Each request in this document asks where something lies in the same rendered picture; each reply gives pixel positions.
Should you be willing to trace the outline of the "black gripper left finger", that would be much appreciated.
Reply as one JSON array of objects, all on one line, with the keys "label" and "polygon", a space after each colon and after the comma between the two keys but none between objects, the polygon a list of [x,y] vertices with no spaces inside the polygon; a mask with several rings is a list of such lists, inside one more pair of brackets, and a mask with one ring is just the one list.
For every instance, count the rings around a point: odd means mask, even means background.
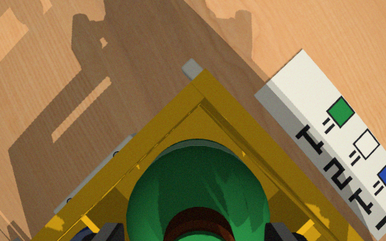
[{"label": "black gripper left finger", "polygon": [[98,233],[86,235],[81,241],[125,241],[123,223],[106,222]]}]

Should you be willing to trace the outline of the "white paper pick list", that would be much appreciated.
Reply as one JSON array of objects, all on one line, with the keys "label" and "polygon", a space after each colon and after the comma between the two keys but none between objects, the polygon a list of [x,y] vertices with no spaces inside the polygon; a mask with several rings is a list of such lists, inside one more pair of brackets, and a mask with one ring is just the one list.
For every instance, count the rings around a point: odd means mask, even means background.
[{"label": "white paper pick list", "polygon": [[374,238],[386,234],[386,150],[301,50],[254,97]]}]

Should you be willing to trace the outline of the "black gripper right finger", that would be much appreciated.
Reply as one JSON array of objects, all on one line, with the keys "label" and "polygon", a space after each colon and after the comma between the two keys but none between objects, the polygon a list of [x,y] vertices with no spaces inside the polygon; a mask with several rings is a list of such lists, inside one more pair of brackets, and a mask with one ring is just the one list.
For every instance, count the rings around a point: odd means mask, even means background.
[{"label": "black gripper right finger", "polygon": [[308,241],[303,235],[290,232],[283,222],[265,224],[264,241]]}]

